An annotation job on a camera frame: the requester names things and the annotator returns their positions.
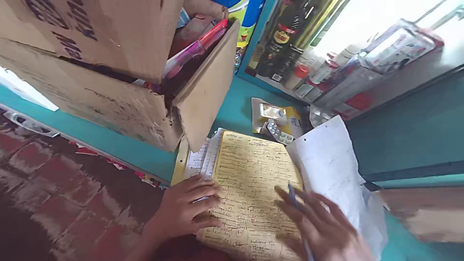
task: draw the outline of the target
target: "pink pen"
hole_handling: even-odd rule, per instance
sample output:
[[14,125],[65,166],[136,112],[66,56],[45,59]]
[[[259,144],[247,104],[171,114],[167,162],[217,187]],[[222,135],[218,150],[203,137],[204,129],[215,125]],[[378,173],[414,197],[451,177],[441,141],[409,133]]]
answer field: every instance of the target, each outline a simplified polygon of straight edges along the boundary
[[164,67],[163,78],[172,78],[180,72],[185,63],[197,55],[202,55],[215,41],[217,41],[225,32],[227,19],[220,21],[215,27],[208,31],[199,40],[196,40],[187,48],[168,60]]

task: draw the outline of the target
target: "paper scrap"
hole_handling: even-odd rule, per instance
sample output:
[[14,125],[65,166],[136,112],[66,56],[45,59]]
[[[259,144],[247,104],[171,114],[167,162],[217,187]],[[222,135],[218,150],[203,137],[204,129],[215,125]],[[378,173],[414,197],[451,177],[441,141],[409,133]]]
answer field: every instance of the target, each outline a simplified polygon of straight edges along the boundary
[[351,224],[380,260],[387,244],[383,204],[367,190],[358,173],[351,139],[340,116],[323,123],[287,146],[303,177],[306,190],[314,190],[338,204]]
[[206,152],[205,160],[201,168],[201,174],[204,179],[211,179],[214,170],[214,164],[216,163],[216,156],[218,155],[219,145],[222,140],[223,128],[218,128],[218,131],[211,138]]
[[190,152],[185,166],[184,179],[200,174],[203,161],[205,160],[206,151],[208,150],[210,138],[206,138],[205,143],[198,152]]
[[276,239],[299,236],[294,223],[274,204],[275,185],[302,186],[285,147],[224,130],[213,178],[222,187],[222,202],[211,210],[223,228],[206,228],[201,240],[237,260],[300,260]]

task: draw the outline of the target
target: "turquoise wall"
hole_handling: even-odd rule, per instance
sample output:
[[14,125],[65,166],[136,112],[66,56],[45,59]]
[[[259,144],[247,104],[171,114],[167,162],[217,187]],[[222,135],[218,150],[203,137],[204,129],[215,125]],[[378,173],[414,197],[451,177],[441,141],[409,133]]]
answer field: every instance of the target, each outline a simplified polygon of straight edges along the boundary
[[367,175],[464,160],[464,72],[348,122]]
[[[369,175],[464,160],[464,73],[455,73],[347,123],[359,172]],[[464,174],[375,182],[386,189],[463,186]],[[464,244],[419,242],[386,211],[382,261],[461,261]]]

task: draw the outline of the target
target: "pen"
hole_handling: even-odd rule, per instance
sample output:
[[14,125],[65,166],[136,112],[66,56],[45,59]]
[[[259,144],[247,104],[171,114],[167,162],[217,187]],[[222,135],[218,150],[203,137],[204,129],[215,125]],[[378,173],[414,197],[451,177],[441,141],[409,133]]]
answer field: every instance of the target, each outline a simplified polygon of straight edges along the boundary
[[[292,201],[293,206],[298,211],[302,212],[302,210],[300,209],[300,207],[298,206],[298,204],[296,202],[295,189],[293,188],[292,185],[290,185],[290,183],[289,183],[289,198]],[[313,257],[313,254],[311,252],[311,248],[309,247],[308,241],[306,240],[306,238],[303,235],[301,235],[301,239],[302,239],[303,251],[304,251],[304,254],[306,256],[306,261],[314,261],[314,257]]]

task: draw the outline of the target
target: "packaging box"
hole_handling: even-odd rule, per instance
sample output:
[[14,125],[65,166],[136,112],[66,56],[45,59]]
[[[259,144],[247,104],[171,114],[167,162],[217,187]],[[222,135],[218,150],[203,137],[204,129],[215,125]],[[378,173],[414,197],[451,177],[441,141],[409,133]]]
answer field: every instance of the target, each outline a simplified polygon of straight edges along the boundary
[[183,0],[0,0],[0,37],[159,83]]
[[[163,6],[171,1],[164,1]],[[167,151],[174,151],[185,134],[191,149],[198,151],[232,82],[239,27],[235,21],[172,101],[172,106],[165,103],[163,95],[149,89],[7,39],[0,39],[0,66],[15,72],[67,113]]]

